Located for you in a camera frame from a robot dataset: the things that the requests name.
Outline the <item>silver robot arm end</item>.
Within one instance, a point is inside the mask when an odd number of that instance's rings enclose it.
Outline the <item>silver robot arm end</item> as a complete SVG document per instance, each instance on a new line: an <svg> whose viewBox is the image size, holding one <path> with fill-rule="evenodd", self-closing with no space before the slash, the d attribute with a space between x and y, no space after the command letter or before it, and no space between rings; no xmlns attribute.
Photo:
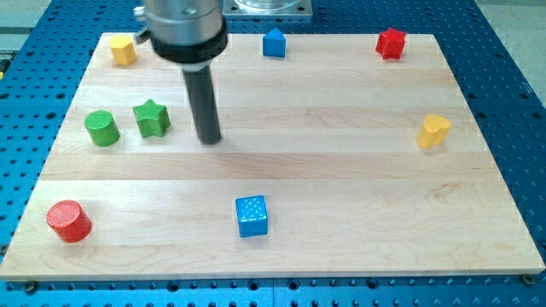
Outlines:
<svg viewBox="0 0 546 307"><path fill-rule="evenodd" d="M143 19L136 42L150 41L154 52L168 61L210 61L228 44L218 0L144 0Z"/></svg>

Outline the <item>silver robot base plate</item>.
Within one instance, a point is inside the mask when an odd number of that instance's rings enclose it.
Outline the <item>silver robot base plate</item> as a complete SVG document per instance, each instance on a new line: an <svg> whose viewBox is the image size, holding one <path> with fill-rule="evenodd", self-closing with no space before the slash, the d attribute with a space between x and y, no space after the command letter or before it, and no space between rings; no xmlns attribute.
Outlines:
<svg viewBox="0 0 546 307"><path fill-rule="evenodd" d="M311 0L224 0L223 15L229 20L311 18Z"/></svg>

